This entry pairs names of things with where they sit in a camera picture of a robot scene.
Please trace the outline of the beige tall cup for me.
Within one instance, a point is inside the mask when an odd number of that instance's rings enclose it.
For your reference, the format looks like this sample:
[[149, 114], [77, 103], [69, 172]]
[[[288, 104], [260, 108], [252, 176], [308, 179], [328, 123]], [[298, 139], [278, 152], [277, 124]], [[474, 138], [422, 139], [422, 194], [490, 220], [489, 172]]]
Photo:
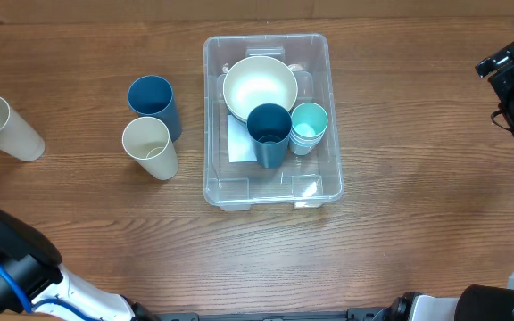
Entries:
[[0, 97], [0, 151], [21, 161], [34, 161], [45, 148], [39, 133]]
[[123, 130], [121, 142], [126, 154], [156, 179], [169, 180], [178, 174], [178, 156], [170, 131], [161, 120], [132, 120]]

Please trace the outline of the dark blue tall cup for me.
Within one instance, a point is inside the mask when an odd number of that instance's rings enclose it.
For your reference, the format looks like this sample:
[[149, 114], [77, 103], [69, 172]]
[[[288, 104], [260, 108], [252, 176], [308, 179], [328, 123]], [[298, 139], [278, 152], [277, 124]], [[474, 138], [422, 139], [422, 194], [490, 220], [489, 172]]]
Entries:
[[257, 162], [266, 169], [279, 168], [286, 158], [292, 119], [287, 110], [274, 103], [254, 108], [246, 121]]
[[135, 80], [128, 90], [128, 104], [140, 117], [161, 120], [170, 132], [171, 141], [181, 137], [182, 124], [171, 84], [158, 75]]

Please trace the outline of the mint green small cup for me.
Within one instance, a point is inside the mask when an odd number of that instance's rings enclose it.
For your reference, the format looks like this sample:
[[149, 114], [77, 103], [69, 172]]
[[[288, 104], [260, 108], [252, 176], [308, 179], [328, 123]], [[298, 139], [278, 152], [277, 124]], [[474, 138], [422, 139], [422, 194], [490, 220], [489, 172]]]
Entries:
[[327, 129], [327, 112], [317, 103], [299, 104], [293, 109], [291, 118], [293, 128], [304, 136], [315, 136]]

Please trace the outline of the light blue small cup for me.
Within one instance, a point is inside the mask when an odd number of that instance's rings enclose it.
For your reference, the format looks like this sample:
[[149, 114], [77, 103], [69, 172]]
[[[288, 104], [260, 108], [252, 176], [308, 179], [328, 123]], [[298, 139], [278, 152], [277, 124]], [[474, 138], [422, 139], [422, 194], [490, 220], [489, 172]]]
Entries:
[[299, 136], [296, 132], [292, 131], [290, 133], [291, 141], [298, 142], [299, 144], [315, 144], [317, 145], [323, 138], [323, 136], [314, 136], [314, 137], [303, 137]]

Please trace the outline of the grey small cup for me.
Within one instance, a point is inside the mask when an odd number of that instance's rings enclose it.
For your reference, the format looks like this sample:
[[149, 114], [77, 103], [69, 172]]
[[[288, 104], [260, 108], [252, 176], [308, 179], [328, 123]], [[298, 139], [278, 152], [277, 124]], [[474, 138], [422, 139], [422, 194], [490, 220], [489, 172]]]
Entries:
[[299, 156], [309, 154], [315, 147], [315, 144], [299, 144], [298, 142], [294, 141], [289, 142], [289, 148], [291, 152]]

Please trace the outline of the cream bowl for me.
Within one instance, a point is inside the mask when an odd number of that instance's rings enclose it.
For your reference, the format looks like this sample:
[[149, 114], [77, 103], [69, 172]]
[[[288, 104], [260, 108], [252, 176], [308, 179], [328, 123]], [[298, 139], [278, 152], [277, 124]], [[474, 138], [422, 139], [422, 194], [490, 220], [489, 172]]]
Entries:
[[230, 113], [246, 122], [256, 107], [273, 103], [290, 111], [298, 96], [295, 74], [282, 61], [252, 56], [237, 62], [226, 74], [222, 94]]

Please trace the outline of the pink small cup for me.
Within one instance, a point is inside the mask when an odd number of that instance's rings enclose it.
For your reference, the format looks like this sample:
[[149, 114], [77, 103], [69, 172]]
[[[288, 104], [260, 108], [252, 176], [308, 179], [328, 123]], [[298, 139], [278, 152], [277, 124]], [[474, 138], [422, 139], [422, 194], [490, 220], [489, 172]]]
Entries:
[[292, 128], [291, 129], [291, 133], [290, 133], [290, 137], [291, 137], [292, 141], [295, 141], [298, 144], [314, 145], [314, 144], [318, 144], [320, 142], [320, 140], [322, 139], [324, 134], [325, 134], [325, 132], [322, 131], [320, 134], [315, 135], [315, 136], [304, 136], [304, 135], [299, 134], [295, 130], [295, 128]]

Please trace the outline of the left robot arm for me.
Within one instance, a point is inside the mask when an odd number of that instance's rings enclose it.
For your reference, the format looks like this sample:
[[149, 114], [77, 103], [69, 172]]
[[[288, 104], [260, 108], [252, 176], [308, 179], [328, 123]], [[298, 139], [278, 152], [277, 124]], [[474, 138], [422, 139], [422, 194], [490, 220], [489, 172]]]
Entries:
[[0, 314], [6, 310], [63, 320], [158, 319], [140, 303], [71, 273], [43, 234], [0, 210]]

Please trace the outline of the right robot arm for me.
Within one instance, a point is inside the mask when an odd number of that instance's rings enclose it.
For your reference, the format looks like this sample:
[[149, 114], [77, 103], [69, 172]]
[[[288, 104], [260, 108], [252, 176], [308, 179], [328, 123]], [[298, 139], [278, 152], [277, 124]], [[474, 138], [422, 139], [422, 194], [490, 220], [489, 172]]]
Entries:
[[[514, 42], [482, 60], [476, 71], [499, 99], [491, 121], [514, 137]], [[503, 286], [473, 284], [455, 297], [407, 292], [375, 319], [514, 320], [514, 267]]]

